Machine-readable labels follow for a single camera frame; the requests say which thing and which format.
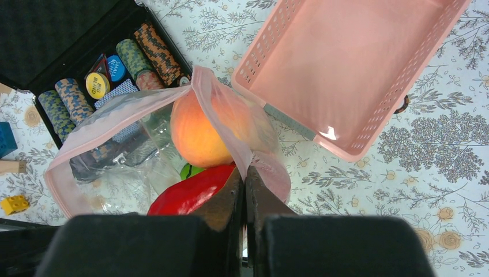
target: yellow lego brick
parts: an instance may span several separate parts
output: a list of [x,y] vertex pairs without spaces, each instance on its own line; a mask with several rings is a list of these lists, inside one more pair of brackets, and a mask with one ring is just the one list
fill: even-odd
[[29,203],[23,195],[7,197],[0,202],[6,215],[15,214],[16,212],[25,211],[29,208]]

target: table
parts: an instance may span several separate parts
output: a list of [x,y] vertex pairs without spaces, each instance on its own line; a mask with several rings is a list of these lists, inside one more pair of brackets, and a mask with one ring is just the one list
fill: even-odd
[[[275,0],[145,3],[189,62],[212,68],[230,85]],[[272,120],[292,179],[288,205],[299,214],[402,217],[439,276],[488,275],[487,42],[489,5],[473,0],[410,90],[408,109],[392,116],[367,155],[355,163]],[[27,211],[9,218],[63,224],[66,218],[43,180],[57,149],[32,95],[2,93],[0,118],[10,122],[19,146],[6,159],[28,161],[27,174],[0,177],[2,198],[21,193],[31,202]],[[403,151],[388,150],[399,146]]]

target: pink plastic basket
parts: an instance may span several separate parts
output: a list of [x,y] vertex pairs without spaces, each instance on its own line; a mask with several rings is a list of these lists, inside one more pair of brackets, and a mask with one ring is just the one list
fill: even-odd
[[281,0],[233,87],[308,139],[361,158],[470,0]]

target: blue toy block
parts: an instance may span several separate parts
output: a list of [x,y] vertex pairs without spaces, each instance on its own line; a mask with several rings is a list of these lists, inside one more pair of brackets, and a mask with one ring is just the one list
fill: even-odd
[[0,158],[17,150],[12,128],[8,122],[0,122]]

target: pink zip bag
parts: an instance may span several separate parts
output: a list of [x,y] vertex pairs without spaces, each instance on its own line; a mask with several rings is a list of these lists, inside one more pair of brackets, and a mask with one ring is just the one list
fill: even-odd
[[[136,132],[115,142],[128,126]],[[288,201],[290,177],[263,108],[195,66],[190,85],[111,99],[69,135],[44,178],[68,218],[146,214],[161,192],[181,181],[187,162],[213,167],[233,161],[243,180],[255,166],[265,185]]]

